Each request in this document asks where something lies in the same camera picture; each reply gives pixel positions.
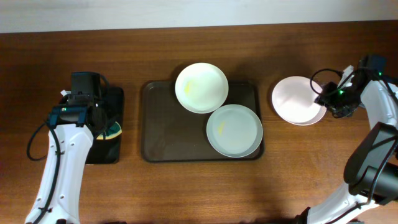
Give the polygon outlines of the green and yellow sponge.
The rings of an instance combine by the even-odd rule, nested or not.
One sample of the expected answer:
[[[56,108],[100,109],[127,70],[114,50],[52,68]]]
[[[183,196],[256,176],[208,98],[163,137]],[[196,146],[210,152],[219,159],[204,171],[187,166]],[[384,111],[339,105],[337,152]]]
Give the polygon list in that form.
[[[96,140],[110,140],[118,137],[122,134],[121,125],[115,121],[110,127],[108,127],[104,132],[100,133]]]

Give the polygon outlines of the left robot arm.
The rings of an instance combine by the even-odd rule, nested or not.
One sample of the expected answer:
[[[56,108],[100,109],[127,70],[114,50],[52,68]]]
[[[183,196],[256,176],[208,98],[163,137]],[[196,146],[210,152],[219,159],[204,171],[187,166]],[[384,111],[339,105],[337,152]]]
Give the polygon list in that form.
[[[95,72],[72,74],[71,90],[50,111],[49,151],[26,223],[78,223],[78,204],[87,155],[110,124],[105,109],[109,82]]]

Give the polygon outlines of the pink plate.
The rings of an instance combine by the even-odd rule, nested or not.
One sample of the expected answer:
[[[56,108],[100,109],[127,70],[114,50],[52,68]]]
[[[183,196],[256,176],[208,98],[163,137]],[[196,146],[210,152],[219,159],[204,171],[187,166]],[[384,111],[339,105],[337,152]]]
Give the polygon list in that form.
[[[275,112],[283,120],[298,126],[308,126],[317,123],[326,114],[326,108],[315,103],[317,97],[309,78],[292,76],[276,84],[271,100]]]

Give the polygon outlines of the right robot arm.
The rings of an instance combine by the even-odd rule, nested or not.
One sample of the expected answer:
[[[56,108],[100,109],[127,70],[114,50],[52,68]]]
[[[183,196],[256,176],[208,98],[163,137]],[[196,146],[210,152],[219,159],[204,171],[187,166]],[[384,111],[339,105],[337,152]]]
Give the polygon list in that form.
[[[343,184],[323,203],[306,208],[294,224],[355,223],[363,212],[397,200],[397,79],[384,73],[386,59],[369,54],[350,72],[338,72],[315,103],[334,118],[366,110],[370,132],[348,159]]]

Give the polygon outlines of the cream white plate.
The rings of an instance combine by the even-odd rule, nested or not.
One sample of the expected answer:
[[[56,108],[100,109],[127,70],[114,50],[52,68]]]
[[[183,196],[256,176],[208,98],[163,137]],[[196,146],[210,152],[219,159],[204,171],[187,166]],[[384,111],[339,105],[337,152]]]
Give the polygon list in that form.
[[[178,102],[198,114],[217,110],[228,96],[226,75],[210,63],[194,63],[184,68],[175,82]]]

